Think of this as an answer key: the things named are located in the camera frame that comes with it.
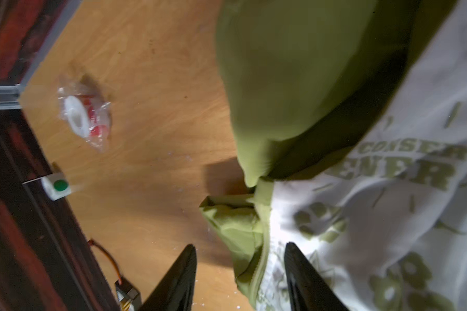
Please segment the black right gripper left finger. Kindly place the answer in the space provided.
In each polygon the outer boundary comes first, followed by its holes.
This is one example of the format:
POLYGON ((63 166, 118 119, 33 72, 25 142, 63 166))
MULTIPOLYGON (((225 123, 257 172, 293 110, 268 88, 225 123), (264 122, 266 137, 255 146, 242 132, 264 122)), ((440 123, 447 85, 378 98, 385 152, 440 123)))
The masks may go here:
POLYGON ((139 311, 191 311, 197 273, 197 251, 188 244, 139 311))

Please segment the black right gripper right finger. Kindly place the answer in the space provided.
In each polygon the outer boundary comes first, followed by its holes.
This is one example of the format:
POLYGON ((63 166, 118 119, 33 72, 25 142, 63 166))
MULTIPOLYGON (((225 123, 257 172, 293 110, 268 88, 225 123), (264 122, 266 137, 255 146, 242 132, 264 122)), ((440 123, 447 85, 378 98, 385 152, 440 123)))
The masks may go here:
POLYGON ((293 242, 286 244, 284 264, 292 311, 348 311, 293 242))

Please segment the green Snoopy zip jacket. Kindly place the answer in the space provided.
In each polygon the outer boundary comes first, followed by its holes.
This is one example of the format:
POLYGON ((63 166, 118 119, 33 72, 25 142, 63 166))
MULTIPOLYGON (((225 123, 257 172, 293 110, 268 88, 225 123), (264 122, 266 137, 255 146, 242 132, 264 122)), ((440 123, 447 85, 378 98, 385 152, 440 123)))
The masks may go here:
POLYGON ((467 1, 225 1, 216 52, 250 193, 201 213, 254 310, 297 245, 348 310, 467 310, 467 1))

